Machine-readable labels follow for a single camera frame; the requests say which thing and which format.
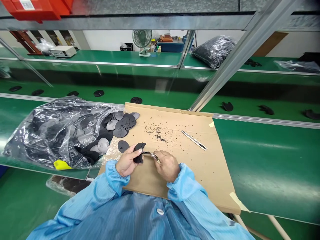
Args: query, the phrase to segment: electric fan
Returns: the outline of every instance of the electric fan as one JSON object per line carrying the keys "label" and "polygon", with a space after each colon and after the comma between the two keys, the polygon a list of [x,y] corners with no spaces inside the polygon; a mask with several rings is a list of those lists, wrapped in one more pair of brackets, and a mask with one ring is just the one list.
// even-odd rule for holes
{"label": "electric fan", "polygon": [[147,52],[150,48],[146,48],[149,45],[152,38],[152,30],[133,30],[132,31],[132,39],[134,44],[143,48],[143,50],[139,53],[140,57],[150,57],[150,53]]}

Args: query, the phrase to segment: right hand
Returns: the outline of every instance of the right hand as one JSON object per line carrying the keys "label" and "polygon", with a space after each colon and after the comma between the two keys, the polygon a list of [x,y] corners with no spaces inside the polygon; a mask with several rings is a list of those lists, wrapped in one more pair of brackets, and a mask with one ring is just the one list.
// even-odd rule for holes
{"label": "right hand", "polygon": [[161,162],[161,164],[159,164],[157,160],[154,160],[158,173],[167,182],[174,182],[180,173],[180,166],[177,159],[170,153],[162,150],[154,151],[154,154],[157,155]]}

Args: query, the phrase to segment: hand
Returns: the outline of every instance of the hand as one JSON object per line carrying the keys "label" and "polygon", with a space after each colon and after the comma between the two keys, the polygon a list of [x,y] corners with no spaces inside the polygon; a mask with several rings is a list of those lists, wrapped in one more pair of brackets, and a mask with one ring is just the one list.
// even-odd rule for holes
{"label": "hand", "polygon": [[135,146],[136,144],[125,150],[120,160],[116,164],[116,170],[122,177],[130,175],[138,165],[138,163],[135,163],[133,159],[141,154],[142,149],[140,148],[137,151],[133,151]]}
{"label": "hand", "polygon": [[161,162],[161,164],[159,164],[157,160],[154,160],[158,173],[167,182],[174,182],[180,173],[180,166],[177,159],[170,153],[162,150],[154,151],[154,154],[157,155]]}

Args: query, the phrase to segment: person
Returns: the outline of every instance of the person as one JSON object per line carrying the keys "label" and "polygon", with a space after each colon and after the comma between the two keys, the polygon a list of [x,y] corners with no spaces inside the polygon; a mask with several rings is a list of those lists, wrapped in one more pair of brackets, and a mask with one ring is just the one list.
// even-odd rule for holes
{"label": "person", "polygon": [[155,151],[158,173],[168,182],[168,199],[123,191],[142,149],[128,148],[119,161],[65,202],[54,219],[31,232],[35,239],[250,239],[240,224],[208,199],[192,170],[165,151]]}

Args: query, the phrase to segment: blue lab coat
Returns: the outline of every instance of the blue lab coat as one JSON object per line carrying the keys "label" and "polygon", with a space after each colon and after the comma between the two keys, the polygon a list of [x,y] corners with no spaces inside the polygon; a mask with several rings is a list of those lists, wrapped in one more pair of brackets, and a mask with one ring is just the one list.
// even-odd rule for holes
{"label": "blue lab coat", "polygon": [[27,240],[254,240],[216,208],[184,163],[175,182],[167,184],[170,200],[122,191],[130,176],[121,177],[116,163],[107,162],[104,174],[64,203],[55,218],[33,230]]}

